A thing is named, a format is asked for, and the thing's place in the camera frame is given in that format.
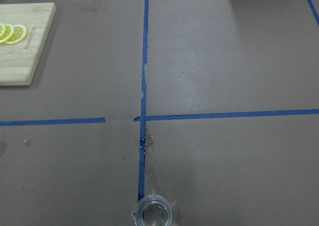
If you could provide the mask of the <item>lemon slice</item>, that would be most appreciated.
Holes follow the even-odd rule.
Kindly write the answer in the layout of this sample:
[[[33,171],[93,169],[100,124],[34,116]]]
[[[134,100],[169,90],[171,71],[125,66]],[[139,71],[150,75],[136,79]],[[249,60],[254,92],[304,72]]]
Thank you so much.
[[[0,24],[0,43],[15,45],[22,42],[27,35],[27,28],[24,25]]]

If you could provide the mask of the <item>clear glass cup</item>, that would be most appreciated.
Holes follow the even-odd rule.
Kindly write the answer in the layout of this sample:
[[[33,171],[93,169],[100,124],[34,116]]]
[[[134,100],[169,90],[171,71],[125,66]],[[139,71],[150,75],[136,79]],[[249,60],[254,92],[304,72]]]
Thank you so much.
[[[147,195],[136,204],[131,217],[136,226],[170,226],[172,209],[164,197]]]

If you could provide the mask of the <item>wooden cutting board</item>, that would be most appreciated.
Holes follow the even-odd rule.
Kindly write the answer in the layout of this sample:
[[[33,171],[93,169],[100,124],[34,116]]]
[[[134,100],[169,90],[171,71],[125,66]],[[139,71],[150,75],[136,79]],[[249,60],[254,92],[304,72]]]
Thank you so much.
[[[0,45],[0,85],[29,86],[41,57],[56,5],[46,3],[17,3],[0,5],[0,21],[21,24],[27,35],[20,43]]]

